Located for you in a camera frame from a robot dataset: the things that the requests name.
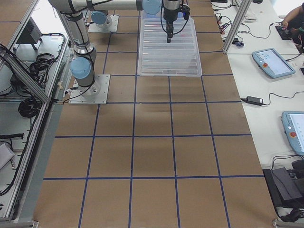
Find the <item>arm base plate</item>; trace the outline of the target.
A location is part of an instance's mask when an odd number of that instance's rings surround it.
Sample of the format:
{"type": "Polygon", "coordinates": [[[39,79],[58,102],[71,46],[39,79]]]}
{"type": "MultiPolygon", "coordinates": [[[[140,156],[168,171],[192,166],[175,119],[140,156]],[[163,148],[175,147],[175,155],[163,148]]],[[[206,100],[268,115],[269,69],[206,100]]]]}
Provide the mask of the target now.
{"type": "Polygon", "coordinates": [[[72,90],[71,99],[68,100],[70,105],[105,105],[110,84],[110,75],[96,75],[95,83],[88,89],[79,87],[78,82],[74,80],[73,86],[77,89],[72,90]]]}
{"type": "Polygon", "coordinates": [[[105,15],[102,12],[96,12],[91,15],[91,21],[89,33],[115,33],[118,28],[119,15],[105,15]]]}

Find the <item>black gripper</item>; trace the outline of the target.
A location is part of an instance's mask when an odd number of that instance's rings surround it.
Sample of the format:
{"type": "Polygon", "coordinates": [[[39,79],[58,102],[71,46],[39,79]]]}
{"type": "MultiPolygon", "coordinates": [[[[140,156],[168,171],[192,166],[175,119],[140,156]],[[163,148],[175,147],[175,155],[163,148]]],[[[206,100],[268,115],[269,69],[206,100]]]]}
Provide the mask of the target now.
{"type": "Polygon", "coordinates": [[[171,42],[174,32],[173,22],[177,19],[180,1],[179,0],[164,0],[163,1],[163,18],[166,21],[167,43],[171,42]]]}

